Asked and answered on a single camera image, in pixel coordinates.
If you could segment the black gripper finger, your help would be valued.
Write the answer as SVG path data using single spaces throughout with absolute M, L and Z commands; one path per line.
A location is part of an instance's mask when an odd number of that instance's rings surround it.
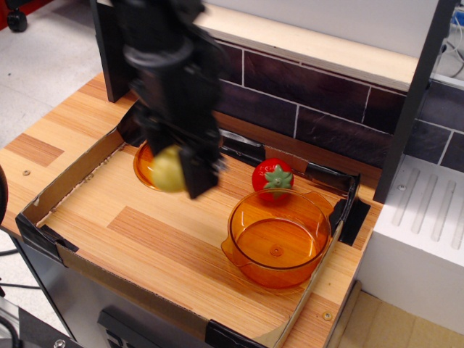
M 136 122 L 154 156 L 170 146 L 181 146 L 170 114 L 149 108 L 139 108 L 136 113 Z
M 218 185 L 226 169 L 218 142 L 185 143 L 179 153 L 186 190 L 196 199 Z

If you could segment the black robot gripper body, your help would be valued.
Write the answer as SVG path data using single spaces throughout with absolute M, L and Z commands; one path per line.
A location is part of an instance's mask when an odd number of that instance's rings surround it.
M 130 87 L 143 108 L 170 114 L 181 146 L 220 142 L 212 110 L 220 99 L 223 51 L 213 38 L 127 36 L 123 53 L 136 69 Z

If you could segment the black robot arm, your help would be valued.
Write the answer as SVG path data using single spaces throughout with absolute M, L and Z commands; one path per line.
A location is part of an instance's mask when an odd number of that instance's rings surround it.
M 137 72 L 135 120 L 152 154 L 180 147 L 182 178 L 195 199 L 218 184 L 221 135 L 212 112 L 221 97 L 224 53 L 195 25 L 201 1 L 113 1 L 123 54 Z

